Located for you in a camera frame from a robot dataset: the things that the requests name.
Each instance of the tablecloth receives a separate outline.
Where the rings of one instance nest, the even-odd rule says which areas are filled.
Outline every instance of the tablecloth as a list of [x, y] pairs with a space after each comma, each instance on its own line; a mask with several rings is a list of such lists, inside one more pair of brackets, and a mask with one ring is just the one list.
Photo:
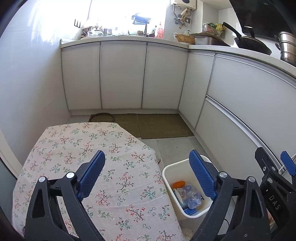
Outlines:
[[[102, 150], [106, 163], [82, 203], [106, 241], [184, 240], [157, 165], [155, 152], [116, 123], [48, 127], [31, 150], [13, 191], [12, 224], [24, 233], [32, 192], [40, 176], [63, 177]], [[61, 197], [63, 219], [76, 232]]]

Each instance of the pink bottle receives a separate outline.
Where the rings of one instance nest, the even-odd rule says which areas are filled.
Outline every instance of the pink bottle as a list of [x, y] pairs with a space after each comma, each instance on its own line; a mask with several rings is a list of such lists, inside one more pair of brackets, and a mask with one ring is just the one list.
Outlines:
[[157, 31], [157, 38], [163, 39], [163, 32], [164, 32], [164, 30], [163, 30], [163, 27], [162, 27], [162, 25], [160, 23], [159, 27], [158, 27], [158, 31]]

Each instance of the white countertop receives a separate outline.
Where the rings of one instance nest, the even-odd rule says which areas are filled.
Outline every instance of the white countertop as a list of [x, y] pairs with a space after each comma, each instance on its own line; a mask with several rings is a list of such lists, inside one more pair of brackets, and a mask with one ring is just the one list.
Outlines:
[[202, 51], [215, 51], [215, 52], [221, 52], [221, 53], [229, 53], [234, 54], [238, 56], [247, 57], [250, 59], [254, 59], [263, 63], [266, 63], [268, 65], [271, 65], [273, 67], [276, 67], [289, 75], [296, 78], [296, 67], [280, 60], [274, 57], [271, 57], [266, 54], [262, 54], [259, 52], [247, 50], [247, 49], [240, 49], [235, 47], [226, 47], [226, 46], [216, 46], [216, 45], [190, 45], [178, 42], [173, 42], [169, 40], [164, 39], [158, 39], [158, 38], [149, 38], [149, 37], [139, 37], [139, 36], [107, 36], [107, 37], [95, 37], [95, 38], [87, 38], [87, 39], [81, 39], [72, 41], [69, 39], [61, 39], [60, 41], [60, 48], [75, 46], [75, 45], [81, 45], [85, 43], [92, 43], [92, 42], [103, 42], [103, 41], [141, 41], [141, 42], [152, 42], [152, 43], [160, 43], [165, 45], [171, 45], [171, 46], [177, 46], [184, 49], [189, 50], [202, 50]]

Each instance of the white plastic bin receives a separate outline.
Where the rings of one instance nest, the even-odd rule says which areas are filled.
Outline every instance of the white plastic bin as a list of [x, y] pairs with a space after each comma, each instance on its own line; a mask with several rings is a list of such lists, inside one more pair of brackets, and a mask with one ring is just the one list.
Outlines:
[[[201, 157], [206, 162], [211, 162], [207, 157], [205, 156], [201, 156]], [[207, 197], [203, 192], [194, 172], [191, 169], [191, 166], [189, 164], [189, 159], [179, 161], [174, 164], [166, 166], [163, 169], [163, 180], [167, 187], [168, 194], [172, 201], [173, 208], [177, 215], [178, 220], [183, 220], [187, 218], [199, 218], [202, 215], [206, 214], [210, 209], [212, 200], [211, 198]], [[202, 201], [202, 204], [196, 208], [198, 212], [192, 215], [187, 215], [181, 208], [181, 205], [179, 204], [171, 188], [171, 186], [178, 181], [185, 181], [186, 183], [195, 186], [197, 190], [200, 192], [200, 194], [202, 195], [202, 197], [204, 198], [204, 200]]]

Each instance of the black range hood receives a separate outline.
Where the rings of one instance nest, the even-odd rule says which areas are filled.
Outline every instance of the black range hood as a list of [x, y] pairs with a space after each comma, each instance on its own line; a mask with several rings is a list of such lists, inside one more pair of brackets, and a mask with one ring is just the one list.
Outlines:
[[257, 37], [274, 39], [281, 31], [296, 35], [296, 0], [230, 0], [242, 32], [253, 27]]

